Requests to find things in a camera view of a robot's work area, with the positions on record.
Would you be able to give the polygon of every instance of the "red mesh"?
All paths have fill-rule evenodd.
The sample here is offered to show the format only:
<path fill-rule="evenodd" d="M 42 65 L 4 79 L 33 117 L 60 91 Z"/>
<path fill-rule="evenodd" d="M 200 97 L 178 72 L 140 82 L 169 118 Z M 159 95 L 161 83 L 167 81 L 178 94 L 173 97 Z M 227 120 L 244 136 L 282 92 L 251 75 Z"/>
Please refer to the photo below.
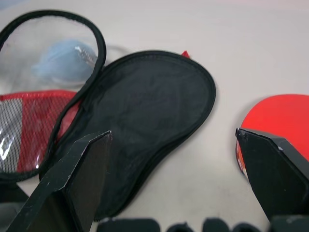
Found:
<path fill-rule="evenodd" d="M 8 153 L 0 160 L 0 172 L 29 172 L 40 166 L 55 122 L 74 95 L 71 91 L 53 90 L 0 97 L 1 102 L 8 103 L 8 107 L 1 109 L 0 126 L 5 133 L 0 135 L 0 140 L 4 141 L 2 150 Z M 74 116 L 66 119 L 66 129 Z M 7 123 L 11 118 L 16 118 L 14 123 Z"/>

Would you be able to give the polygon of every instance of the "light blue object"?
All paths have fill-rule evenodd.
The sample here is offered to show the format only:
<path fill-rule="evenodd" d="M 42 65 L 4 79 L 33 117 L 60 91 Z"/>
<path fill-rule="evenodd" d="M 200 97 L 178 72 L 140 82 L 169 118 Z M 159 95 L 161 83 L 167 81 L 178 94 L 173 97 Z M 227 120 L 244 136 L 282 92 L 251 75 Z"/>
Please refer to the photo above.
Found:
<path fill-rule="evenodd" d="M 32 71 L 58 85 L 82 85 L 92 74 L 96 60 L 95 52 L 88 45 L 78 40 L 63 40 L 51 46 L 39 63 L 32 66 Z"/>

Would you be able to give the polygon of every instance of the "white floor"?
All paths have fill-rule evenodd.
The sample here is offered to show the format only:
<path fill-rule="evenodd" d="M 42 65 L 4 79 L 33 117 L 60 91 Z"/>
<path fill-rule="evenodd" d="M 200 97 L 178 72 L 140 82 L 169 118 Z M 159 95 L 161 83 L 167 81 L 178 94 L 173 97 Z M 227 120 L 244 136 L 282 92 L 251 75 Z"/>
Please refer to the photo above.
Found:
<path fill-rule="evenodd" d="M 0 11 L 0 28 L 27 11 L 55 8 L 93 21 L 111 51 L 109 62 L 144 49 L 187 50 L 216 82 L 215 107 L 119 217 L 155 218 L 162 231 L 187 221 L 198 232 L 206 217 L 265 230 L 268 220 L 235 160 L 234 133 L 259 100 L 309 94 L 309 2 L 278 2 L 28 0 Z M 31 194 L 37 183 L 36 177 L 20 185 Z"/>

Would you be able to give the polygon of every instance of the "white table surface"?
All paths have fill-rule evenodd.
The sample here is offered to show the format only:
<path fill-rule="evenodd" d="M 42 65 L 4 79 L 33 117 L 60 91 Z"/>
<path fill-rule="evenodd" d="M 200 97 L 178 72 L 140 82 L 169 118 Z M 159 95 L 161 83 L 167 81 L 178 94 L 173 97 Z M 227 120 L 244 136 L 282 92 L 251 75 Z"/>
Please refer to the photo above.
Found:
<path fill-rule="evenodd" d="M 181 53 L 213 76 L 217 97 L 201 128 L 152 173 L 119 217 L 155 218 L 161 230 L 206 217 L 230 227 L 268 220 L 235 159 L 235 128 L 261 99 L 309 94 L 309 2 L 304 0 L 28 0 L 0 11 L 0 28 L 30 10 L 81 14 L 101 30 L 108 60 L 144 49 Z M 123 48 L 123 54 L 109 48 Z M 38 177 L 19 183 L 31 194 Z"/>

